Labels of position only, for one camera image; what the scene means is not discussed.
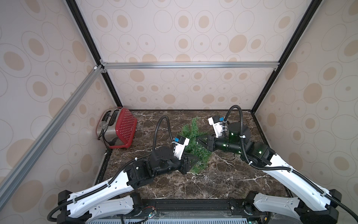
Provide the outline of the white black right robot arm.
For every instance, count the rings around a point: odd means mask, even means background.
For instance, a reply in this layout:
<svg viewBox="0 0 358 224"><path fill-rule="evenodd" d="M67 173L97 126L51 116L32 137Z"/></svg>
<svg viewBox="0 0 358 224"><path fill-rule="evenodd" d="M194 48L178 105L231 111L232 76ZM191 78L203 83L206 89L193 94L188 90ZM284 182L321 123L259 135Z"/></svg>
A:
<svg viewBox="0 0 358 224"><path fill-rule="evenodd" d="M238 154L242 161L274 177L295 194L294 197L275 197L250 191L240 205L248 216L259 212L271 212L298 219L303 224L338 222L338 205L329 197L340 201L342 198L340 192L316 185L269 146L251 141L248 126L241 125L239 122L231 124L217 122L212 126L214 134L202 135L196 139L206 150Z"/></svg>

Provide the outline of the green artificial christmas tree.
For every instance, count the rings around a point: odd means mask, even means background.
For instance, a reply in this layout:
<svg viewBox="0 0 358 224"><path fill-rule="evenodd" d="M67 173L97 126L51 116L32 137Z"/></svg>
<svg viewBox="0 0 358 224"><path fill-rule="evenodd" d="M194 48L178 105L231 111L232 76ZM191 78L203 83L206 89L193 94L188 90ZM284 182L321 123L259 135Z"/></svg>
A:
<svg viewBox="0 0 358 224"><path fill-rule="evenodd" d="M181 136L188 138L189 144L185 148L185 152L197 156L199 161L191 169L191 173L200 174L208 167L212 153L207 151L202 145L200 145L196 138L202 135L207 135L206 132L202 132L199 128L198 117L192 119L191 124L183 126Z"/></svg>

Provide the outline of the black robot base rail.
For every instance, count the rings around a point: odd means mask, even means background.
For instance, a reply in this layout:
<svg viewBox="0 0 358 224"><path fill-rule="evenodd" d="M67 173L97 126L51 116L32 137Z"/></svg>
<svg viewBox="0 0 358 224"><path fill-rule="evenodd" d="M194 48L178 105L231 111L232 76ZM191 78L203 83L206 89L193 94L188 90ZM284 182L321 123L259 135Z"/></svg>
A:
<svg viewBox="0 0 358 224"><path fill-rule="evenodd" d="M79 217L80 224L88 224L105 217L120 218L124 223L125 218L133 217L142 219L145 223L153 217L159 217L166 213L186 212L203 213L205 217L215 212L224 212L230 216L240 216L248 221L259 224L267 224L270 221L271 212L259 211L254 207L245 208L244 199L145 199L139 194L131 194L124 198L112 199L94 206L83 216Z"/></svg>

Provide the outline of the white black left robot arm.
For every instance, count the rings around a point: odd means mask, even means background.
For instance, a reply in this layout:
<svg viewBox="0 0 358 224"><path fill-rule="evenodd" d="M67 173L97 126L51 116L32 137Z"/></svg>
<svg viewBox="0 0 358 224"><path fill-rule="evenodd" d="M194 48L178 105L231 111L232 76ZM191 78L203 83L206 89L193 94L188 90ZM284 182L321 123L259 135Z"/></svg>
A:
<svg viewBox="0 0 358 224"><path fill-rule="evenodd" d="M84 224L93 218L100 204L121 194L131 192L153 183L160 175L179 171L187 174L199 161L197 156L182 152L180 157L174 149L159 147L150 154L127 162L114 177L79 192L64 190L58 195L58 206L47 220L58 224Z"/></svg>

